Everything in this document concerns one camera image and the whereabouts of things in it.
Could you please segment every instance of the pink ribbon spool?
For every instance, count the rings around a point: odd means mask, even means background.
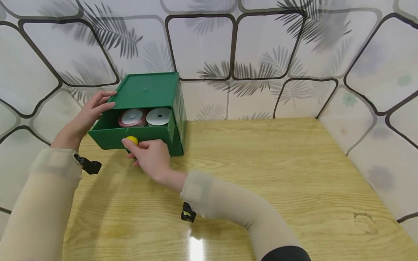
[[[119,116],[121,127],[144,127],[147,124],[147,112],[144,109],[130,109]]]

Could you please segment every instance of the black sleeve cuff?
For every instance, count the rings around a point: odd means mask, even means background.
[[[303,248],[282,246],[267,253],[261,261],[311,261],[311,258]]]

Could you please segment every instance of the wood grain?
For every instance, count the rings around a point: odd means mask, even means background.
[[[254,260],[246,231],[224,220],[180,220],[178,195],[131,166],[124,150],[90,137],[80,154],[103,163],[84,173],[64,260]],[[418,260],[418,248],[342,153],[310,118],[190,122],[178,170],[198,169],[268,200],[313,261]]]

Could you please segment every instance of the box lid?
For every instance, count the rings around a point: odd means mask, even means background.
[[[178,72],[128,74],[108,102],[113,109],[168,107],[173,105]]]

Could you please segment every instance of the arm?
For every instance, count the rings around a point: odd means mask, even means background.
[[[229,182],[201,172],[189,174],[170,168],[167,145],[160,140],[140,142],[122,140],[136,157],[134,165],[154,181],[180,193],[194,212],[204,218],[229,220],[250,234],[257,261],[310,261],[293,231],[263,198]]]
[[[81,165],[74,158],[87,130],[114,103],[116,92],[99,92],[43,149],[13,208],[0,241],[0,260],[61,260],[74,192],[81,180]]]

